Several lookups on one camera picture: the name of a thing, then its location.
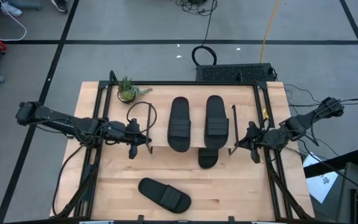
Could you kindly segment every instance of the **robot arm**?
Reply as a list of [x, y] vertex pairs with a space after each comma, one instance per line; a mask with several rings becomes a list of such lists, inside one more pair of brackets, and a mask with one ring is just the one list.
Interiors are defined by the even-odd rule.
[[306, 131], [317, 121], [333, 116], [342, 116], [344, 107], [335, 98], [326, 98], [308, 114], [293, 116], [280, 123], [280, 128], [269, 130], [259, 129], [254, 122], [249, 123], [247, 135], [236, 143], [236, 146], [251, 150], [251, 158], [259, 163], [258, 147], [279, 150], [285, 147], [289, 140], [296, 141], [306, 136]]
[[125, 126], [119, 121], [94, 118], [77, 118], [42, 106], [38, 102], [22, 102], [16, 114], [17, 122], [26, 126], [42, 124], [77, 138], [86, 147], [97, 147], [102, 140], [130, 144], [129, 158], [135, 158], [137, 146], [145, 144], [146, 137], [140, 132], [136, 119]]

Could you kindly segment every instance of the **power cord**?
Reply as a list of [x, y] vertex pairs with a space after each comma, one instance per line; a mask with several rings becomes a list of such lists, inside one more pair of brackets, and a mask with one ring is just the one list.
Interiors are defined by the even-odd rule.
[[[310, 105], [290, 105], [292, 107], [314, 107], [314, 106], [318, 106], [319, 104], [317, 103], [313, 103], [313, 104], [310, 104]], [[358, 105], [358, 103], [342, 103], [342, 105]]]
[[212, 57], [214, 58], [213, 65], [216, 65], [216, 62], [218, 61], [218, 57], [217, 57], [215, 51], [214, 51], [211, 47], [204, 46], [205, 43], [206, 43], [206, 39], [208, 38], [209, 25], [211, 24], [212, 12], [216, 9], [217, 6], [218, 6], [218, 0], [212, 0], [212, 5], [211, 5], [210, 13], [209, 13], [208, 25], [207, 25], [207, 28], [206, 28], [206, 33], [205, 33], [204, 42], [203, 42], [203, 44], [201, 44], [200, 46], [195, 47], [195, 48], [193, 49], [193, 51], [191, 52], [191, 59], [193, 60], [193, 62], [194, 62], [194, 64], [195, 64], [196, 66], [199, 65], [199, 63], [198, 63], [197, 60], [196, 60], [196, 51], [197, 51], [198, 49], [205, 49], [205, 50], [207, 50], [207, 51], [212, 55]]
[[144, 101], [140, 101], [140, 102], [135, 103], [134, 105], [132, 105], [132, 106], [129, 108], [129, 110], [128, 110], [128, 112], [127, 112], [127, 120], [128, 120], [128, 122], [130, 122], [129, 113], [131, 112], [131, 110], [132, 110], [136, 105], [139, 105], [139, 104], [149, 105], [149, 106], [154, 110], [154, 115], [155, 115], [154, 121], [153, 121], [153, 123], [152, 123], [148, 128], [144, 129], [143, 131], [140, 131], [140, 132], [138, 132], [138, 133], [133, 133], [133, 132], [130, 132], [130, 131], [123, 131], [123, 132], [126, 133], [126, 134], [142, 134], [142, 133], [144, 133], [145, 131], [147, 131], [147, 130], [149, 130], [150, 128], [152, 128], [152, 126], [153, 126], [153, 125], [155, 124], [155, 122], [157, 121], [157, 110], [155, 109], [155, 107], [153, 106], [153, 104], [148, 103], [148, 102], [144, 102]]
[[[290, 148], [290, 147], [286, 147], [286, 146], [285, 146], [284, 148], [289, 149], [289, 150], [291, 150], [291, 151], [294, 151], [294, 152], [298, 153], [300, 157], [302, 157], [302, 155], [301, 155], [301, 153], [300, 153], [299, 151], [303, 152], [304, 154], [308, 154], [307, 152], [303, 151], [301, 148], [298, 148], [299, 151], [297, 151], [296, 149], [292, 149], [292, 148]], [[320, 157], [320, 158], [322, 158], [322, 159], [328, 160], [327, 158], [325, 158], [325, 157], [323, 157], [323, 156], [319, 156], [319, 155], [316, 155], [316, 156], [318, 156], [318, 157]]]
[[296, 85], [292, 85], [292, 84], [284, 84], [284, 86], [292, 86], [293, 88], [296, 88], [296, 89], [298, 89], [298, 90], [300, 90], [300, 91], [307, 92], [307, 93], [310, 95], [311, 99], [312, 99], [314, 102], [316, 102], [316, 103], [321, 103], [321, 101], [316, 100], [316, 99], [313, 97], [313, 95], [311, 94], [311, 92], [308, 91], [308, 90], [301, 89], [301, 88], [297, 87]]
[[200, 7], [206, 3], [207, 0], [176, 0], [177, 6], [181, 6], [183, 12], [189, 12], [193, 15], [209, 16], [217, 8], [216, 3], [211, 9], [201, 9]]
[[276, 10], [277, 10], [279, 4], [280, 4], [280, 0], [276, 0], [276, 5], [274, 6], [273, 13], [270, 16], [270, 20], [268, 22], [267, 29], [266, 29], [265, 36], [264, 36], [264, 41], [262, 43], [262, 51], [260, 52], [259, 63], [262, 63], [262, 59], [263, 59], [264, 53], [265, 53], [265, 43], [266, 43], [267, 34], [269, 33], [270, 27], [272, 26], [273, 18], [274, 18], [274, 15], [276, 14]]
[[56, 200], [56, 196], [57, 196], [57, 191], [59, 189], [59, 184], [60, 184], [60, 178], [62, 177], [62, 173], [63, 173], [63, 169], [65, 168], [67, 162], [73, 157], [75, 156], [75, 154], [77, 154], [80, 149], [82, 149], [83, 146], [80, 146], [76, 151], [74, 151], [67, 159], [66, 161], [63, 163], [62, 168], [60, 168], [59, 171], [59, 175], [57, 177], [57, 183], [56, 183], [56, 187], [55, 187], [55, 193], [53, 194], [53, 200], [52, 200], [52, 212], [53, 214], [56, 216], [56, 209], [55, 209], [55, 200]]
[[6, 10], [5, 5], [4, 5], [4, 3], [3, 3], [2, 0], [0, 0], [0, 3], [1, 3], [1, 7], [4, 8], [4, 10], [6, 11], [6, 13], [7, 13], [15, 22], [17, 22], [21, 27], [23, 27], [23, 29], [24, 29], [24, 34], [23, 34], [23, 36], [22, 36], [21, 38], [19, 38], [19, 39], [0, 39], [0, 40], [1, 40], [1, 41], [20, 41], [20, 40], [24, 39], [24, 37], [27, 35], [27, 29], [25, 28], [25, 26], [23, 26], [23, 24], [21, 24], [17, 19], [15, 19], [15, 17], [13, 17], [13, 16], [11, 15], [11, 13], [9, 13], [8, 10]]
[[49, 132], [49, 133], [54, 133], [54, 134], [63, 134], [64, 136], [67, 136], [65, 133], [61, 132], [61, 131], [52, 131], [52, 130], [48, 130], [42, 127], [37, 126], [38, 129], [41, 129], [42, 131], [45, 132]]

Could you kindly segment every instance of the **slide sandal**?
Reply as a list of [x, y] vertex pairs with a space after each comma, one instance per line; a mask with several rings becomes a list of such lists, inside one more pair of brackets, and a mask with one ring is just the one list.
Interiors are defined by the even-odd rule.
[[143, 178], [139, 182], [138, 189], [142, 195], [173, 213], [183, 213], [191, 205], [189, 195], [171, 185], [161, 184], [150, 178]]
[[217, 149], [198, 149], [198, 165], [203, 169], [209, 169], [215, 166], [218, 161], [219, 150]]
[[189, 101], [176, 97], [172, 101], [168, 124], [168, 143], [176, 152], [186, 152], [190, 148], [190, 112]]
[[210, 96], [206, 101], [204, 143], [208, 149], [222, 148], [229, 137], [229, 119], [226, 118], [223, 99]]

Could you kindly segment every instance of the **person's foot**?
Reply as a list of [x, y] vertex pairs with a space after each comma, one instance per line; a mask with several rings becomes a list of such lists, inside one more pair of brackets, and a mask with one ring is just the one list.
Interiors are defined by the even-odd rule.
[[23, 12], [20, 9], [11, 6], [8, 2], [4, 2], [1, 4], [1, 11], [5, 15], [8, 15], [8, 13], [9, 13], [10, 15], [12, 15], [14, 17], [18, 17], [21, 14], [23, 14]]
[[57, 10], [60, 12], [67, 12], [66, 0], [50, 0]]

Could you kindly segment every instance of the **wooden tabletop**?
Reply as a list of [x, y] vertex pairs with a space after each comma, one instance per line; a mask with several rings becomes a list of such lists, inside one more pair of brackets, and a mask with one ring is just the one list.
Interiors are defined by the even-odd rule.
[[[98, 83], [83, 82], [78, 98], [75, 116], [91, 117], [93, 114]], [[227, 220], [235, 216], [236, 221], [274, 220], [272, 199], [264, 162], [260, 150], [261, 163], [254, 164], [250, 151], [238, 149], [229, 156], [227, 148], [235, 142], [232, 105], [237, 108], [239, 137], [243, 138], [249, 121], [257, 123], [254, 92], [250, 86], [152, 86], [153, 91], [136, 101], [152, 103], [157, 110], [157, 121], [150, 130], [154, 153], [149, 154], [145, 146], [139, 147], [135, 159], [128, 159], [128, 146], [119, 144], [103, 146], [98, 182], [96, 184], [92, 219], [136, 220], [144, 215], [146, 220]], [[113, 88], [109, 107], [109, 119], [127, 124], [126, 114], [130, 105], [121, 103]], [[283, 83], [268, 83], [273, 117], [278, 126], [280, 121], [290, 116]], [[219, 151], [218, 163], [204, 170], [198, 165], [198, 148], [204, 147], [205, 104], [211, 95], [223, 98], [226, 116], [230, 120], [229, 139], [226, 149]], [[177, 96], [188, 98], [191, 119], [191, 146], [186, 153], [175, 152], [167, 143], [167, 127], [172, 100]], [[146, 127], [147, 106], [134, 108], [130, 118], [138, 119], [140, 128]], [[298, 150], [295, 142], [288, 147]], [[78, 148], [76, 140], [68, 140], [65, 158]], [[68, 162], [63, 171], [55, 206], [63, 209], [78, 189], [85, 150]], [[282, 160], [289, 191], [305, 211], [314, 216], [305, 174], [299, 154], [289, 149], [282, 151]], [[182, 214], [170, 213], [137, 190], [137, 184], [144, 177], [170, 184], [192, 198], [190, 209]], [[285, 217], [281, 192], [277, 189], [281, 214]]]

